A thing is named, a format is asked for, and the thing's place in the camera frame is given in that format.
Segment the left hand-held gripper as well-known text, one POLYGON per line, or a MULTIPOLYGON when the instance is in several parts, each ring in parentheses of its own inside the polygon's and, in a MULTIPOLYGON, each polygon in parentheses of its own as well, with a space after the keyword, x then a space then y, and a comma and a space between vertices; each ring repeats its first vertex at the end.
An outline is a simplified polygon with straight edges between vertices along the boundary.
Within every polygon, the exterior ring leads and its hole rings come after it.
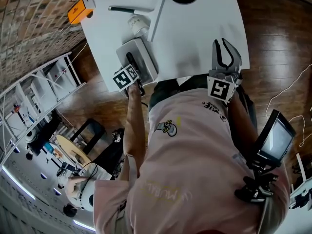
POLYGON ((126 58, 129 64, 125 67, 121 67, 114 73, 113 81, 117 85, 119 91, 128 97, 128 88, 134 83, 138 84, 140 96, 145 96, 145 90, 141 83, 140 70, 131 52, 127 52, 126 58))

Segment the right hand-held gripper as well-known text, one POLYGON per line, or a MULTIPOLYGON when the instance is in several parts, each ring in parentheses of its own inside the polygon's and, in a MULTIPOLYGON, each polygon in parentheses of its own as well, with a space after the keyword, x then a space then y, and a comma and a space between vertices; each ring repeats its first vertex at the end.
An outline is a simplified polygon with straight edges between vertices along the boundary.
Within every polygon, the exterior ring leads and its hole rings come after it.
POLYGON ((231 62, 228 65, 222 62, 220 44, 215 39, 212 51, 212 69, 207 77, 208 96, 229 103, 237 87, 242 83, 242 58, 239 51, 229 41, 222 38, 222 42, 231 57, 231 62))

